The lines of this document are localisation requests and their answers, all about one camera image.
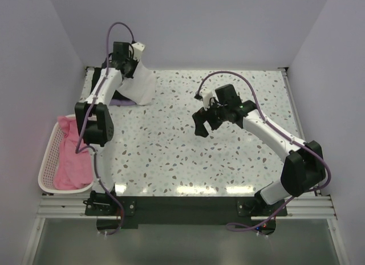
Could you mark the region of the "white t shirt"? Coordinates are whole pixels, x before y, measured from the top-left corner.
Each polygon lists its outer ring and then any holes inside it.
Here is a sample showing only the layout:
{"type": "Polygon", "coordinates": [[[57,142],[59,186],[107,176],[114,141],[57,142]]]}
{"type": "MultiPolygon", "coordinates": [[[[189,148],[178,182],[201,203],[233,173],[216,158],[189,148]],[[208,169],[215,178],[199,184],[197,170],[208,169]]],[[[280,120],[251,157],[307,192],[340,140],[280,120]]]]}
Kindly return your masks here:
{"type": "Polygon", "coordinates": [[[156,74],[139,62],[133,78],[125,78],[117,91],[137,105],[149,105],[156,94],[156,74]]]}

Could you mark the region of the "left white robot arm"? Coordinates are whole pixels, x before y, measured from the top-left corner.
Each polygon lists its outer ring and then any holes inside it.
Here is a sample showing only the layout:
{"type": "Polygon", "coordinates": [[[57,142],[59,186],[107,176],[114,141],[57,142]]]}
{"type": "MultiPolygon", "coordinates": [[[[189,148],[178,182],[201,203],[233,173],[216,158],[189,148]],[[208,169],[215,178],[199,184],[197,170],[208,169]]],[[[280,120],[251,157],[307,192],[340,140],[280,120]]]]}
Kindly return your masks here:
{"type": "Polygon", "coordinates": [[[104,62],[94,70],[89,96],[75,104],[79,133],[75,152],[87,154],[91,166],[92,191],[84,203],[87,210],[112,215],[123,209],[113,192],[111,173],[106,169],[105,156],[115,130],[108,106],[122,83],[134,77],[144,49],[145,45],[135,40],[114,42],[104,62]]]}

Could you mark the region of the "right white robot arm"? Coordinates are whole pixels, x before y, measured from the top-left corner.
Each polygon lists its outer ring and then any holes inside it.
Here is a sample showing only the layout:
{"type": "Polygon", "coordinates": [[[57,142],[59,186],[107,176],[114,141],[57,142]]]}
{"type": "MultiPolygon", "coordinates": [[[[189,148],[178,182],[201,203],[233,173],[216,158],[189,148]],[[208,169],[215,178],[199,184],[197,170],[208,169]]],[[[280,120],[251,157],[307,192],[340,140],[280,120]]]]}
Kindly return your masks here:
{"type": "Polygon", "coordinates": [[[242,101],[233,85],[224,85],[214,92],[204,90],[194,97],[203,103],[192,115],[195,135],[208,137],[205,123],[214,131],[222,123],[230,122],[257,136],[283,162],[279,180],[257,191],[246,204],[250,212],[268,215],[279,201],[299,197],[325,179],[325,167],[320,161],[323,157],[321,146],[270,127],[269,119],[261,117],[256,104],[251,100],[242,101]]]}

